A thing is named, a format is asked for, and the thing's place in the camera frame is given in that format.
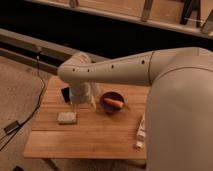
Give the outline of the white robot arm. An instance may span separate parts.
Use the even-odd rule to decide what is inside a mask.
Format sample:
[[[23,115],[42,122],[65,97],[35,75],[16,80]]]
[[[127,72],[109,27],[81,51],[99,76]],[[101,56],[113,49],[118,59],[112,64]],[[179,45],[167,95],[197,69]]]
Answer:
[[[57,74],[70,85],[148,86],[147,171],[213,171],[213,51],[165,49],[98,63],[77,53]]]

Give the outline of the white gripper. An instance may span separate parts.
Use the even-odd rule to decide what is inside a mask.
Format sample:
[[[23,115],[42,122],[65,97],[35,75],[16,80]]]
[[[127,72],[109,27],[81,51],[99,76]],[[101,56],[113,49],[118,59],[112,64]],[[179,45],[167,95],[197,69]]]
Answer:
[[[87,103],[91,100],[91,88],[89,83],[72,84],[69,88],[69,97],[72,112],[76,112],[76,104]],[[89,102],[90,110],[95,112],[97,110],[96,102]]]

